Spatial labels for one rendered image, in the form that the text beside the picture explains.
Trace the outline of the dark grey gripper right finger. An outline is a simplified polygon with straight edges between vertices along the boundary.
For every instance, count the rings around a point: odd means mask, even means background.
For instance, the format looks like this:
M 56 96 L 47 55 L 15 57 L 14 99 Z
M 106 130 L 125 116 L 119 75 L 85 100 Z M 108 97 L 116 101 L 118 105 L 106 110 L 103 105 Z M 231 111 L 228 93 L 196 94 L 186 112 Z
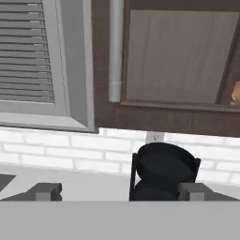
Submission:
M 190 202 L 239 202 L 239 199 L 215 192 L 203 183 L 181 183 L 179 201 Z

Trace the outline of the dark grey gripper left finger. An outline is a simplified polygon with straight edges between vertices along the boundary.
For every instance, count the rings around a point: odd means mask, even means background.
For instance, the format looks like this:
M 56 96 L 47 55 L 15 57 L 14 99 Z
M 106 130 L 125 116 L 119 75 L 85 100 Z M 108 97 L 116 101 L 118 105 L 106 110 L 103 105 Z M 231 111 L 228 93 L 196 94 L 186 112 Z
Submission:
M 5 201 L 62 201 L 61 183 L 37 183 L 26 192 L 5 198 Z

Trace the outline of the golden bread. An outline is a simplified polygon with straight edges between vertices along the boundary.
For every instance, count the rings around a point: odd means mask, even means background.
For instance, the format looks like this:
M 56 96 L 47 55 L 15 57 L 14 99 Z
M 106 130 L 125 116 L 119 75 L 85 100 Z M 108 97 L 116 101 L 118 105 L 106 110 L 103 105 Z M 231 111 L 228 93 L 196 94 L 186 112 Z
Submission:
M 240 82 L 236 82 L 232 91 L 231 105 L 240 105 Z

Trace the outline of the brown glass-fronted cabinet door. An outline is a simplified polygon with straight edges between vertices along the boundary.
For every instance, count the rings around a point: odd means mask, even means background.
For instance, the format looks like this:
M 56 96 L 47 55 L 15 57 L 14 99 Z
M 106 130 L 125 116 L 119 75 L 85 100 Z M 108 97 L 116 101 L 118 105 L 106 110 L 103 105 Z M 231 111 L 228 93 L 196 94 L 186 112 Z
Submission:
M 109 101 L 110 0 L 92 0 L 100 128 L 240 137 L 240 0 L 124 0 L 122 85 Z

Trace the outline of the black two-tier stand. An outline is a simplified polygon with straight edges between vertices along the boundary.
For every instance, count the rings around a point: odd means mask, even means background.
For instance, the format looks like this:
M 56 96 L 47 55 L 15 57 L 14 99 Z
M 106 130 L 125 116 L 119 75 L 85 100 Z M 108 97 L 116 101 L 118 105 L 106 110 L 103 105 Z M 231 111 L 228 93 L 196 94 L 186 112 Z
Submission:
M 181 183 L 194 183 L 202 160 L 186 149 L 150 142 L 132 154 L 129 200 L 176 201 Z

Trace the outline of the grey range hood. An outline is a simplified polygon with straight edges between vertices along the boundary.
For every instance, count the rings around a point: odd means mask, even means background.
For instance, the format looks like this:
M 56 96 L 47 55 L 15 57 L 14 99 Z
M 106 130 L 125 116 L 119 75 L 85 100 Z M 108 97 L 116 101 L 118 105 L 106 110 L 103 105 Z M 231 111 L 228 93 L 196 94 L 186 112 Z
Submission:
M 0 0 L 0 127 L 96 133 L 91 0 Z

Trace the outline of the white wall socket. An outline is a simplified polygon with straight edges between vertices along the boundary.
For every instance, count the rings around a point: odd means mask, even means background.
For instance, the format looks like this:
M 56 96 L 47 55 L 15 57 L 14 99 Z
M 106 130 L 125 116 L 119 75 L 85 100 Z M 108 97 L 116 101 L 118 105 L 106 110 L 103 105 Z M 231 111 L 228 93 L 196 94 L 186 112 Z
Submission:
M 165 133 L 156 131 L 146 132 L 146 143 L 161 143 L 164 141 Z

